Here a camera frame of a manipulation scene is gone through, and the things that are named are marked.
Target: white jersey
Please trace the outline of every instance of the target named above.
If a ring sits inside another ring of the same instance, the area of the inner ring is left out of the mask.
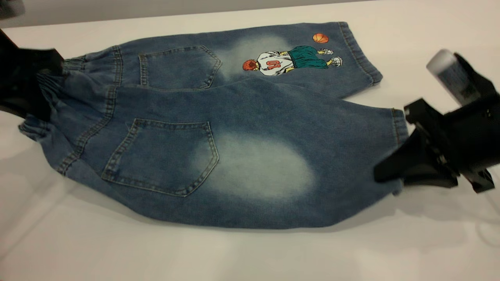
[[[278,51],[267,51],[261,53],[257,62],[259,70],[266,76],[276,76],[285,73],[288,68],[293,68],[292,57],[288,54],[280,54]]]

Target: back pocket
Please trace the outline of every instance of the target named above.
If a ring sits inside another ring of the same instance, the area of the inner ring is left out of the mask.
[[[161,90],[209,88],[222,65],[203,45],[140,54],[140,84]]]
[[[208,122],[165,123],[136,118],[101,177],[119,185],[186,197],[203,183],[218,161]]]

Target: blue denim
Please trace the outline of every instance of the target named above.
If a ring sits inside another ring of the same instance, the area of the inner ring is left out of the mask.
[[[294,46],[329,68],[285,69]],[[265,52],[279,75],[242,68]],[[344,22],[145,38],[40,74],[50,121],[20,130],[56,171],[150,218],[324,227],[402,187],[372,170],[408,136],[404,114],[339,99],[381,78]]]

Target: hem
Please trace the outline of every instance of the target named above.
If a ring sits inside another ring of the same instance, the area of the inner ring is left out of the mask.
[[[361,69],[371,78],[371,86],[377,85],[382,80],[382,73],[368,60],[363,51],[361,50],[358,42],[354,38],[351,29],[347,22],[339,22],[338,26],[344,37],[345,43],[349,47],[356,63],[361,67]]]
[[[406,125],[405,113],[402,110],[392,108],[392,121],[394,136],[399,148],[409,137]]]

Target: red hair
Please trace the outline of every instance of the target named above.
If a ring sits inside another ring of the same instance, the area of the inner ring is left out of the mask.
[[[244,70],[254,70],[257,68],[257,61],[255,59],[249,59],[243,63]]]

